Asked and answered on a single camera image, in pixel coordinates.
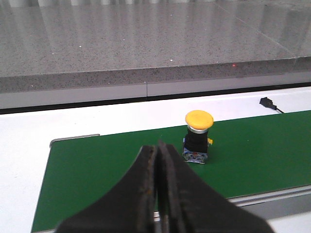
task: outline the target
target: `yellow button cap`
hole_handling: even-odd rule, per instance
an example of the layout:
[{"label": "yellow button cap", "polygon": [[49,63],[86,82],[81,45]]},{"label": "yellow button cap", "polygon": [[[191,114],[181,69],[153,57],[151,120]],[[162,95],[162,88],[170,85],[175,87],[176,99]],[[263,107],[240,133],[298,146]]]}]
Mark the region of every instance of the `yellow button cap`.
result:
[{"label": "yellow button cap", "polygon": [[196,130],[205,130],[214,124],[214,119],[203,110],[194,110],[186,115],[186,123]]}]

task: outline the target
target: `yellow mushroom button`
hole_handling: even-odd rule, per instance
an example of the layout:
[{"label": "yellow mushroom button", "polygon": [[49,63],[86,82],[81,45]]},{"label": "yellow mushroom button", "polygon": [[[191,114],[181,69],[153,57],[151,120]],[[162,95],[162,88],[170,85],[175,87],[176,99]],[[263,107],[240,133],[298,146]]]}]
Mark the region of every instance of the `yellow mushroom button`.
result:
[{"label": "yellow mushroom button", "polygon": [[194,110],[186,115],[186,123],[196,130],[205,130],[214,124],[214,119],[203,110]]}]

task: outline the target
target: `green conveyor belt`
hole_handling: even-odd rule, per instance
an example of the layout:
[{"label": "green conveyor belt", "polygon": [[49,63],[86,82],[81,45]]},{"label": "green conveyor belt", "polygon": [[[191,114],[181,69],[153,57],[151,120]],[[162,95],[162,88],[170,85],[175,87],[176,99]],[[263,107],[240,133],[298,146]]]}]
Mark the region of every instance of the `green conveyor belt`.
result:
[{"label": "green conveyor belt", "polygon": [[[96,201],[142,145],[161,139],[181,152],[186,133],[178,126],[54,142],[32,232],[54,229]],[[226,198],[311,184],[311,111],[218,121],[209,137],[208,163],[189,165]]]}]

